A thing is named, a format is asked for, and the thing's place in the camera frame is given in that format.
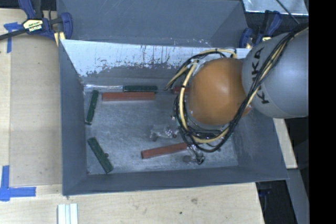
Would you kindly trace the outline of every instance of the small metal part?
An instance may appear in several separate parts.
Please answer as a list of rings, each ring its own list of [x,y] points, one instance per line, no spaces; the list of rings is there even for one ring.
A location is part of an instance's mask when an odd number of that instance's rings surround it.
[[[113,170],[113,166],[110,163],[109,159],[107,159],[107,156],[103,149],[100,147],[97,139],[95,137],[88,139],[88,144],[90,148],[92,149],[93,153],[97,157],[101,167],[104,169],[105,173],[108,174]]]
[[[200,151],[195,145],[190,145],[187,147],[190,155],[183,157],[183,161],[186,163],[196,162],[197,164],[202,164],[205,161],[205,156],[203,152]]]
[[[97,90],[92,91],[90,107],[89,107],[89,111],[88,111],[88,114],[87,114],[87,117],[86,117],[86,120],[85,120],[85,124],[87,124],[87,125],[92,124],[94,111],[96,110],[96,106],[97,106],[98,95],[99,95],[99,91],[97,91]]]
[[[176,138],[178,134],[179,130],[173,130],[169,127],[169,124],[155,124],[151,129],[149,138],[155,142],[159,137],[171,139]]]

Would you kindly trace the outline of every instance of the black cable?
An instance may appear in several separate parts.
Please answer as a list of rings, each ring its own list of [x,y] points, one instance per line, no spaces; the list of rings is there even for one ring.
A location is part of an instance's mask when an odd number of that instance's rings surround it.
[[[262,64],[254,82],[252,83],[250,90],[247,94],[247,97],[245,98],[245,100],[242,102],[242,104],[240,105],[236,115],[234,116],[234,118],[230,121],[229,123],[229,127],[228,127],[228,132],[226,133],[226,135],[224,135],[221,138],[221,141],[214,146],[212,149],[206,149],[201,147],[193,138],[192,134],[190,134],[190,138],[193,142],[193,144],[200,150],[211,153],[211,152],[215,152],[216,150],[218,150],[229,138],[230,136],[234,133],[235,127],[238,124],[239,120],[241,119],[244,110],[248,104],[249,99],[252,97],[252,94],[254,94],[254,92],[256,90],[258,90],[258,88],[261,86],[261,84],[264,82],[264,80],[267,78],[267,76],[270,74],[270,72],[273,70],[273,68],[277,65],[277,63],[279,62],[285,48],[287,47],[288,43],[295,38],[295,36],[297,34],[299,34],[300,32],[304,31],[305,29],[308,28],[308,23],[305,24],[300,24],[298,25],[291,33],[289,33],[288,35],[286,35],[276,46],[275,48],[272,50],[272,52],[269,54],[269,56],[266,58],[266,60],[264,61],[264,63]]]
[[[299,25],[300,22],[296,20],[296,18],[293,16],[293,14],[283,5],[283,3],[280,0],[276,0],[276,2],[279,3],[279,5],[288,13],[288,15]]]

